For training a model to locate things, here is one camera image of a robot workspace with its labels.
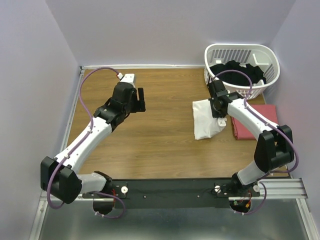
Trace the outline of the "white printed t-shirt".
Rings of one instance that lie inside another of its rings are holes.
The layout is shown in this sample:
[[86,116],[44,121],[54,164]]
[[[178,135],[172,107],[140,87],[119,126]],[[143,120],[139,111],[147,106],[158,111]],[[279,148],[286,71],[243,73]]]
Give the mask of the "white printed t-shirt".
[[225,117],[213,117],[209,99],[193,101],[192,111],[195,140],[212,138],[227,126]]

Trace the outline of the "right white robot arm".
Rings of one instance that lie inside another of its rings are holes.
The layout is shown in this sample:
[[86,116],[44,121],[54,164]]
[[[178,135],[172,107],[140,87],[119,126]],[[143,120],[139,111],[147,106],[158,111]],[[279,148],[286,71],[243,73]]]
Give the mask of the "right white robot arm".
[[292,130],[268,120],[239,93],[229,93],[221,80],[210,81],[207,88],[212,116],[233,117],[256,139],[253,161],[217,189],[218,193],[241,196],[258,180],[294,160]]

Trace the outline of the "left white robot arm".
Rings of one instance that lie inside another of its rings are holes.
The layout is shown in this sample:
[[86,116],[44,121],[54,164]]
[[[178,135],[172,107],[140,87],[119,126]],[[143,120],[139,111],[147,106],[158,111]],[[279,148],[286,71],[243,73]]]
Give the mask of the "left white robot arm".
[[95,192],[104,198],[110,194],[111,178],[101,172],[79,175],[78,172],[91,152],[132,113],[145,112],[144,89],[120,81],[112,97],[98,107],[88,126],[54,158],[45,157],[40,164],[40,186],[48,197],[54,196],[65,204],[79,194]]

